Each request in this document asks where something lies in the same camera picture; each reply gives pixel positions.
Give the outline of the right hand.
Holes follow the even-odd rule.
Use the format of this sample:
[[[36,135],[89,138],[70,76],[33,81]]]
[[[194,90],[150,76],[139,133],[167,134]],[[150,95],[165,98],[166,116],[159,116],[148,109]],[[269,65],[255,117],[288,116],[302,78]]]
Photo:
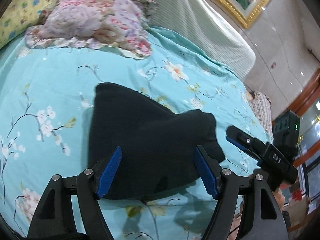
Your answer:
[[[284,202],[285,202],[285,197],[281,191],[280,188],[277,188],[275,191],[272,192],[274,195],[274,198],[276,202],[278,203],[278,206],[280,208],[280,211],[283,212],[283,207],[284,207]],[[242,211],[243,211],[243,205],[244,205],[244,199],[241,202],[240,205],[240,212],[237,214],[238,217],[242,216]]]

